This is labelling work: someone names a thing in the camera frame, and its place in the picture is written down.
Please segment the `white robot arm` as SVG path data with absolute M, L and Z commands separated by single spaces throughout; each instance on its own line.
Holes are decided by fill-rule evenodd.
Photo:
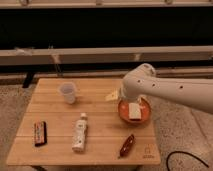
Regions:
M 213 114 L 213 79 L 158 78 L 155 68 L 143 63 L 128 72 L 121 87 L 105 96 L 106 101 L 136 101 L 140 95 L 163 98 Z

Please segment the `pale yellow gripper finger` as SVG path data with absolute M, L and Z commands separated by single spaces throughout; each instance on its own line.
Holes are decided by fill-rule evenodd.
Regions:
M 106 101 L 114 101 L 119 99 L 119 91 L 115 90 L 105 97 Z

